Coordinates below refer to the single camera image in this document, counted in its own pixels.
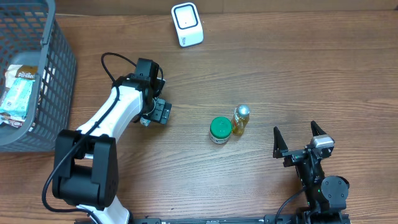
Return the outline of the yellow juice bottle silver cap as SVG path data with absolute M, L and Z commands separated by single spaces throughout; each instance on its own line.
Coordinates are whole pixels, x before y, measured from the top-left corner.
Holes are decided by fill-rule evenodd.
M 234 109 L 234 115 L 231 119 L 232 133 L 237 136 L 242 136 L 246 125 L 249 122 L 250 109 L 248 105 L 238 105 Z

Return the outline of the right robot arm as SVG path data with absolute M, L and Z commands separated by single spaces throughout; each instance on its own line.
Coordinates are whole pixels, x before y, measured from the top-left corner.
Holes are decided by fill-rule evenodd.
M 329 158 L 335 147 L 335 140 L 315 122 L 310 123 L 313 137 L 303 149 L 290 151 L 278 127 L 274 127 L 273 157 L 283 158 L 284 167 L 295 167 L 302 185 L 297 193 L 289 197 L 277 213 L 267 221 L 271 223 L 350 223 L 346 209 L 349 182 L 338 175 L 326 176 L 321 161 Z M 300 207 L 294 214 L 282 215 L 284 207 L 292 200 L 305 194 L 307 206 Z

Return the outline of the teal white tissue pack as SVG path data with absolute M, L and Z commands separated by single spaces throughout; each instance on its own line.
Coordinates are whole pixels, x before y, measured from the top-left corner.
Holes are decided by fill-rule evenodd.
M 148 120 L 148 119 L 145 119 L 145 118 L 141 117 L 141 118 L 140 118 L 140 123 L 141 123 L 142 125 L 144 125 L 144 126 L 148 126 L 148 125 L 150 125 L 151 121 Z

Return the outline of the teal white snack packet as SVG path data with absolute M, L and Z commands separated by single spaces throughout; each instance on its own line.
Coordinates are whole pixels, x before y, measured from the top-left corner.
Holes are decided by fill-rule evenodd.
M 34 81 L 17 78 L 1 104 L 1 114 L 11 119 L 25 121 Z

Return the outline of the green lid white jar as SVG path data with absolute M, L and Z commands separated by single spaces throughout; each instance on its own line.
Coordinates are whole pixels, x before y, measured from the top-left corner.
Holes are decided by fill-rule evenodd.
M 210 124 L 210 139 L 216 144 L 224 144 L 229 140 L 232 133 L 231 121 L 223 116 L 213 119 Z

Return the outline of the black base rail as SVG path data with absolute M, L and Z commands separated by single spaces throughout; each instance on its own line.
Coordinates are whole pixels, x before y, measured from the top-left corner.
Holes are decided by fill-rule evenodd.
M 351 224 L 351 220 L 348 215 L 343 215 L 342 219 L 339 217 L 329 218 L 328 220 L 321 220 L 320 217 L 315 215 L 311 216 L 310 223 L 342 223 Z M 74 224 L 89 224 L 94 223 L 89 219 L 76 219 Z M 159 218 L 135 218 L 129 222 L 133 224 L 275 224 L 275 215 L 265 215 L 264 217 L 241 217 L 241 218 L 192 218 L 192 219 L 171 219 L 161 220 Z M 304 223 L 301 220 L 296 220 L 294 215 L 279 215 L 278 224 L 293 224 L 293 223 Z

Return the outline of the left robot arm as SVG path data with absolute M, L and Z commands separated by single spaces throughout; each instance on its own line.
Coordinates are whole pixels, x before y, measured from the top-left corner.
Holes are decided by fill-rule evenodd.
M 64 213 L 47 202 L 47 191 L 71 205 L 68 212 L 88 215 L 90 223 L 133 223 L 132 213 L 117 197 L 117 143 L 129 123 L 166 124 L 172 105 L 159 96 L 165 85 L 158 63 L 139 58 L 135 70 L 112 78 L 109 98 L 77 130 L 63 129 L 55 140 L 54 168 L 43 191 L 47 210 Z

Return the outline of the white barcode scanner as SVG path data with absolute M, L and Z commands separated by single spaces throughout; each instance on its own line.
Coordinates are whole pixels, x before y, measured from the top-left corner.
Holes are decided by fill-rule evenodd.
M 204 33 L 197 7 L 192 2 L 175 5 L 171 15 L 181 47 L 189 47 L 203 42 Z

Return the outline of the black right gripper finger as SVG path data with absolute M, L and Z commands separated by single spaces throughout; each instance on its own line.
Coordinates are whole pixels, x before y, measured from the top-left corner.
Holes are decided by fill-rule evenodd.
M 311 125 L 311 130 L 312 130 L 313 136 L 320 136 L 320 135 L 326 134 L 326 132 L 324 130 L 322 130 L 322 128 L 319 127 L 319 125 L 315 121 L 311 121 L 310 125 Z
M 274 133 L 273 158 L 282 158 L 285 156 L 286 153 L 288 153 L 289 149 L 277 126 L 274 127 L 273 133 Z

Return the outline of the brown white snack packet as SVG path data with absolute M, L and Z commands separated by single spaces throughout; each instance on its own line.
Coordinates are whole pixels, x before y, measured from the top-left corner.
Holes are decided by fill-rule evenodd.
M 34 81 L 37 69 L 37 66 L 10 65 L 5 73 L 6 88 L 10 89 L 17 78 Z

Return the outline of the grey plastic mesh basket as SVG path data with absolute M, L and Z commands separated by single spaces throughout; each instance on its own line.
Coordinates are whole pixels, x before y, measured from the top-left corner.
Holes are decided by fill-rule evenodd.
M 76 58 L 55 18 L 54 1 L 1 1 L 1 93 L 11 65 L 37 67 L 19 128 L 1 124 L 1 152 L 42 152 L 68 127 Z

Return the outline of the red white packet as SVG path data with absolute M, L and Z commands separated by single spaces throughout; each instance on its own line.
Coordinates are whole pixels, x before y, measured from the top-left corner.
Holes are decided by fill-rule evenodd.
M 1 113 L 1 123 L 8 124 L 14 128 L 20 128 L 24 124 L 24 119 L 19 116 L 11 116 L 7 113 Z

